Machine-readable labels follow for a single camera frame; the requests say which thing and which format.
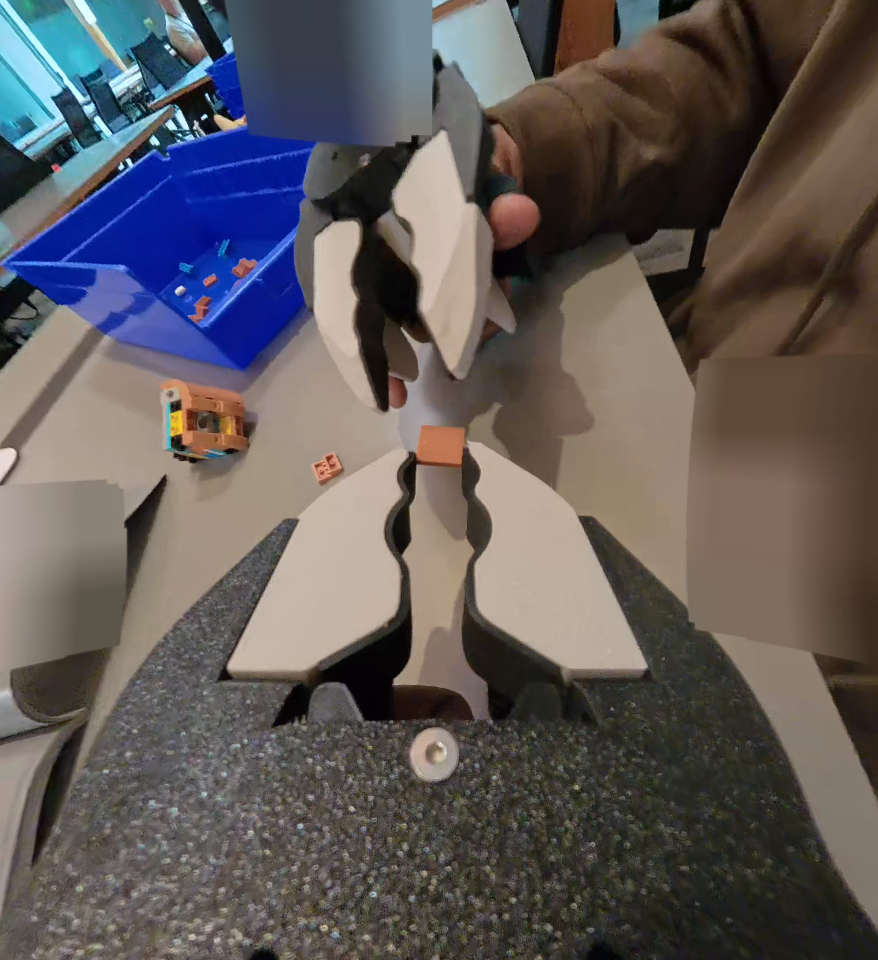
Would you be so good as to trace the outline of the brown toy brick model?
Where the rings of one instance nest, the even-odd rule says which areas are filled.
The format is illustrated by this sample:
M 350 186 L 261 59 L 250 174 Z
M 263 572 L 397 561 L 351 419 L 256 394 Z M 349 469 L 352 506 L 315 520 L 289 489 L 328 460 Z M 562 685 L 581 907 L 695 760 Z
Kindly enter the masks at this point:
M 159 398 L 164 449 L 177 461 L 195 464 L 248 451 L 239 392 L 170 379 L 160 385 Z

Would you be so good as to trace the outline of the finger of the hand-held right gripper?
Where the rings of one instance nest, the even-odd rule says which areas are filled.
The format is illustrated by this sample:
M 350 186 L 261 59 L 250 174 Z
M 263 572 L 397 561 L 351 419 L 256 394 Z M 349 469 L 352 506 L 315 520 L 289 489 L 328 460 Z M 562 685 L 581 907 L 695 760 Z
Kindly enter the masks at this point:
M 377 295 L 355 282 L 365 265 L 365 229 L 356 220 L 334 221 L 313 245 L 313 314 L 343 380 L 368 408 L 389 410 L 386 316 Z
M 380 230 L 417 278 L 418 314 L 445 368 L 465 379 L 495 319 L 493 234 L 466 196 L 447 131 L 414 152 Z

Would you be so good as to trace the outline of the black office chair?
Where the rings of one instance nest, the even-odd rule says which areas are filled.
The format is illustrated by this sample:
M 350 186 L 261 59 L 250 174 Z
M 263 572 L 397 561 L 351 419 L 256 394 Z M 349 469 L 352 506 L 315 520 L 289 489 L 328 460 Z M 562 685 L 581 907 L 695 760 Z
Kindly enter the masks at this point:
M 168 91 L 191 70 L 191 66 L 170 53 L 164 41 L 153 32 L 130 47 L 130 53 L 143 72 L 145 84 L 150 90 L 163 88 Z
M 120 103 L 109 85 L 104 72 L 97 68 L 89 73 L 80 75 L 80 82 L 85 88 L 89 99 L 94 103 L 97 114 L 112 130 L 120 119 L 125 118 Z
M 82 149 L 88 149 L 102 141 L 100 131 L 71 89 L 62 88 L 53 95 L 52 99 L 68 126 L 72 138 Z

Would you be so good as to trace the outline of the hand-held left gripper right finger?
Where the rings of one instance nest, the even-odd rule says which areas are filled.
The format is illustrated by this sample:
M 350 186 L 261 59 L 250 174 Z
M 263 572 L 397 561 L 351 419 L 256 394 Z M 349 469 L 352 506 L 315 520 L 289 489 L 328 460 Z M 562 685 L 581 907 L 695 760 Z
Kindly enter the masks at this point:
M 487 683 L 634 679 L 646 659 L 576 511 L 490 447 L 464 453 L 463 647 Z

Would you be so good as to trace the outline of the wooden support post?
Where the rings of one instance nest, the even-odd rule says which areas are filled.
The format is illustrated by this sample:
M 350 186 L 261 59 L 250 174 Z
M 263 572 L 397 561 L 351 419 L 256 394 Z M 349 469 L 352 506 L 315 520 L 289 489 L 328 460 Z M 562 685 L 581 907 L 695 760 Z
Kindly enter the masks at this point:
M 618 37 L 615 1 L 563 1 L 554 72 L 595 59 Z

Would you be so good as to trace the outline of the blue plastic bin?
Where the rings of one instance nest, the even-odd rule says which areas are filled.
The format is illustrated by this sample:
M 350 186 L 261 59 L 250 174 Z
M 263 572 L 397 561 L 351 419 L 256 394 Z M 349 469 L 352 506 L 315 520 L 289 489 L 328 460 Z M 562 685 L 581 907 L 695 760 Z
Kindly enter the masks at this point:
M 5 266 L 117 342 L 244 370 L 303 306 L 294 244 L 313 147 L 241 127 L 153 151 Z M 237 280 L 240 258 L 257 266 Z M 219 282 L 207 289 L 210 274 Z M 195 323 L 202 296 L 212 304 Z
M 218 95 L 232 118 L 240 119 L 246 115 L 236 56 L 229 52 L 214 60 L 206 68 Z

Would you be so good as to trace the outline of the person's right hand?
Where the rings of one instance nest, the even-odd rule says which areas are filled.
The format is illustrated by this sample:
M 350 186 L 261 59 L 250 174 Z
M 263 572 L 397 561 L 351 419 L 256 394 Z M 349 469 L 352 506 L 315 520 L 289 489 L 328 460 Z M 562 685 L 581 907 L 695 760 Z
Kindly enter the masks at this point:
M 491 166 L 517 183 L 518 192 L 495 198 L 490 207 L 489 221 L 494 247 L 498 251 L 511 250 L 527 241 L 541 221 L 538 205 L 523 190 L 524 169 L 517 144 L 503 126 L 491 126 L 494 148 Z

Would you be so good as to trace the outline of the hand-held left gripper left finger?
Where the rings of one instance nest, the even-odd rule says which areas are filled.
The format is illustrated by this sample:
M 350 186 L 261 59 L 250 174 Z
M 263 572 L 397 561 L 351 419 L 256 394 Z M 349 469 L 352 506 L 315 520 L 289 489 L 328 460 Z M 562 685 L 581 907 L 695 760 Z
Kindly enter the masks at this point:
M 228 661 L 236 680 L 390 685 L 411 653 L 409 508 L 416 460 L 392 450 L 301 514 Z

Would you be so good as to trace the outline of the grey desk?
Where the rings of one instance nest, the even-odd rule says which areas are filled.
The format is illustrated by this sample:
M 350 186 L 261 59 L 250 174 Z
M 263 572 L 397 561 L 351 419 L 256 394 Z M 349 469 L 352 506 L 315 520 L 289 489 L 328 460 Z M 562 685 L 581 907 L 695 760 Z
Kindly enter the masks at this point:
M 635 258 L 597 241 L 528 291 L 462 384 L 421 360 L 365 410 L 312 320 L 255 371 L 106 341 L 63 308 L 0 374 L 13 484 L 167 475 L 89 718 L 66 822 L 0 958 L 878 958 L 878 802 L 809 658 L 688 630 L 693 389 Z M 242 395 L 247 452 L 180 462 L 160 385 Z M 601 526 L 652 680 L 603 723 L 275 725 L 288 687 L 217 679 L 283 546 L 347 476 L 460 423 Z

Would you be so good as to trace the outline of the person's brown jacket torso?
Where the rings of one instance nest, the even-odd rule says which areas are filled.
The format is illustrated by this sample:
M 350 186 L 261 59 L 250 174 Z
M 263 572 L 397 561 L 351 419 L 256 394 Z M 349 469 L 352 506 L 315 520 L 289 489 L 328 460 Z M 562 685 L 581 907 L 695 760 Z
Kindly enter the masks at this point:
M 694 160 L 676 193 L 721 226 L 678 342 L 696 364 L 694 540 L 760 575 L 724 626 L 815 667 L 878 790 L 878 2 L 696 2 L 672 55 Z

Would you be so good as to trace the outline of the person's right forearm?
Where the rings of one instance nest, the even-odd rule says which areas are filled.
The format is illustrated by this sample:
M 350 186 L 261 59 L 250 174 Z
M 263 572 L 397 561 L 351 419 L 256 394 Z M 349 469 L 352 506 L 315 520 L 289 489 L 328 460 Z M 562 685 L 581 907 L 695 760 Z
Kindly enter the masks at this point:
M 531 250 L 717 226 L 832 7 L 696 2 L 489 108 L 541 210 Z

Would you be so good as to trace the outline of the wood-edged office desk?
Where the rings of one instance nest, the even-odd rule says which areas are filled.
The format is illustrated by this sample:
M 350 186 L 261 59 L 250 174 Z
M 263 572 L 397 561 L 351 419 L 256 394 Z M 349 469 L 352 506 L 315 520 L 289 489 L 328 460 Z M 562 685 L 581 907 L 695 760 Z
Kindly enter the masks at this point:
M 169 105 L 66 162 L 0 214 L 0 275 L 4 262 L 81 204 L 121 162 L 174 116 Z

